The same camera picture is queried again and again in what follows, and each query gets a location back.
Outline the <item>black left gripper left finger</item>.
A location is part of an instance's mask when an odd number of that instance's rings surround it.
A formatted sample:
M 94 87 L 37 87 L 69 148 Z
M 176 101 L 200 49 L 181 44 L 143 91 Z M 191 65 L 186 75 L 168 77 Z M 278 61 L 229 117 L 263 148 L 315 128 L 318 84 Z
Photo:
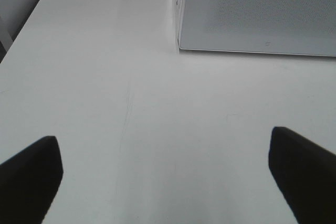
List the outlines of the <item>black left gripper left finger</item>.
M 42 223 L 63 177 L 55 136 L 45 136 L 1 164 L 1 223 Z

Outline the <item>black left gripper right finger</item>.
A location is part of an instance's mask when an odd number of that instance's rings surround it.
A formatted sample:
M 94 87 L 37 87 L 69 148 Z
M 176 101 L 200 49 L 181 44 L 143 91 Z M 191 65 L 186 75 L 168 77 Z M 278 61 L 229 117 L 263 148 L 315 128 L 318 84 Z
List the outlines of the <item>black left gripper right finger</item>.
M 298 223 L 335 223 L 335 154 L 276 126 L 268 167 Z

